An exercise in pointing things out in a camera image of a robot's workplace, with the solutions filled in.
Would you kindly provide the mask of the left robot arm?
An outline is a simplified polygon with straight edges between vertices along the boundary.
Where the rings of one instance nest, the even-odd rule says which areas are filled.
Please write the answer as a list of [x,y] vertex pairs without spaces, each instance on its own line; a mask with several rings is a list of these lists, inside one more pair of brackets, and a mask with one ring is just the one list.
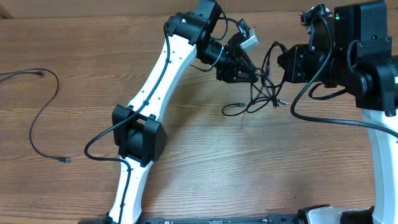
[[178,12],[164,24],[162,52],[140,92],[112,113],[114,142],[121,172],[106,223],[137,223],[150,168],[167,144],[162,121],[167,105],[186,69],[198,58],[216,69],[226,83],[255,83],[255,66],[247,52],[258,45],[256,32],[244,20],[226,44],[211,36],[222,15],[216,1],[200,1],[193,12]]

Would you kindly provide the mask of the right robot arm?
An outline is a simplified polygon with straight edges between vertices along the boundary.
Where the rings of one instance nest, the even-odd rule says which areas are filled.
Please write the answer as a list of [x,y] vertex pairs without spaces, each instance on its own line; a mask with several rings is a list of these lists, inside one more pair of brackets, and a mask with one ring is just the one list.
[[312,95],[323,85],[355,98],[362,120],[348,125],[368,130],[375,201],[368,208],[315,205],[300,209],[294,223],[397,222],[397,57],[387,31],[384,1],[336,7],[319,4],[300,13],[310,35],[277,59],[290,83]]

